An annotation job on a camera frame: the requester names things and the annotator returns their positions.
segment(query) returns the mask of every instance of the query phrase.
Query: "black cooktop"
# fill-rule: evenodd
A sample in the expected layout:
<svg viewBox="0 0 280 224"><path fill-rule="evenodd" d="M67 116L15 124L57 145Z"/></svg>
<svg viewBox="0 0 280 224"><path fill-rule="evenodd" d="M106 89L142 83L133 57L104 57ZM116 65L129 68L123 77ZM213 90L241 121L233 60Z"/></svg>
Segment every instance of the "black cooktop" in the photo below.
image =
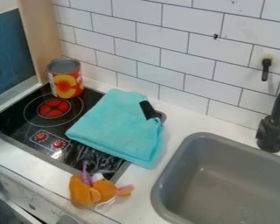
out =
<svg viewBox="0 0 280 224"><path fill-rule="evenodd" d="M27 95L0 114L0 132L77 170L88 161L88 171L112 171L111 179L124 160L77 143L66 137L66 131L91 109L103 94L85 88L73 99L52 95L49 84Z"/></svg>

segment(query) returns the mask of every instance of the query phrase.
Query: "teal towel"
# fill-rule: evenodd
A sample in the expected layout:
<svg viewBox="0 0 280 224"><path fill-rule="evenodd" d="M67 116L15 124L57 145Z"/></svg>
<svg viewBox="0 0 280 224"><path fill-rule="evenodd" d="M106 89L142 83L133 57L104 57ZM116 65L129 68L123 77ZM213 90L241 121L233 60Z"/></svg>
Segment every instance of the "teal towel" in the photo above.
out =
<svg viewBox="0 0 280 224"><path fill-rule="evenodd" d="M163 146L159 118L146 120L140 102L147 97L112 89L66 135L99 151L151 168Z"/></svg>

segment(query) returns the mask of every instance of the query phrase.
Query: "white countertop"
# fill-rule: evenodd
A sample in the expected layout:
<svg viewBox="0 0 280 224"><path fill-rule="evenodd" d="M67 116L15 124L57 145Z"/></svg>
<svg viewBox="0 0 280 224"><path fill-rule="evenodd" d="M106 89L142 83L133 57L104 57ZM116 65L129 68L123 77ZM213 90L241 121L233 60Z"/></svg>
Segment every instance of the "white countertop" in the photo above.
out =
<svg viewBox="0 0 280 224"><path fill-rule="evenodd" d="M109 84L89 78L85 78L85 86L101 92L107 92L111 88L114 88ZM7 101L0 109L10 105L14 101ZM129 184L135 186L135 190L129 198L118 200L108 212L104 213L104 215L122 224L168 223L158 216L151 205L151 188L185 137L197 132L209 132L256 147L256 132L252 129L244 128L230 122L224 122L163 101L150 99L150 102L155 109L167 115L167 120L164 123L164 148L154 169L147 170L132 164L117 181L117 186ZM68 180L71 177L69 173L1 139L0 165L43 186L50 192L69 198L69 191L67 189ZM62 201L62 199L55 201L84 221L89 220L91 217L91 212L88 210L78 210L71 206L70 203Z"/></svg>

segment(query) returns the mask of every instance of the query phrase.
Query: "tin can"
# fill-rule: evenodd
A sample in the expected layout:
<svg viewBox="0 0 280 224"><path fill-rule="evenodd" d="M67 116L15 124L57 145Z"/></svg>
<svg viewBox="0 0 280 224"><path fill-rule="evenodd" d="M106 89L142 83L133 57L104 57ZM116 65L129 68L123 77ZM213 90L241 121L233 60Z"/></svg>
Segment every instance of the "tin can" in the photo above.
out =
<svg viewBox="0 0 280 224"><path fill-rule="evenodd" d="M81 63L76 59L53 59L47 65L52 94L59 98L74 98L84 91Z"/></svg>

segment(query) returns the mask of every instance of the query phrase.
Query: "can label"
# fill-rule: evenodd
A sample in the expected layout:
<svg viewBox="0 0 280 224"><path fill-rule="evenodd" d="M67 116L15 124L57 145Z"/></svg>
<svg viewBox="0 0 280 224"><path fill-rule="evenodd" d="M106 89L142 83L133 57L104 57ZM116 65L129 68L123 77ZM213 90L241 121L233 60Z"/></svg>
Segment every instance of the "can label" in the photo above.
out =
<svg viewBox="0 0 280 224"><path fill-rule="evenodd" d="M81 69L78 68L72 73L49 73L49 82L52 94L59 98L73 98L84 91Z"/></svg>

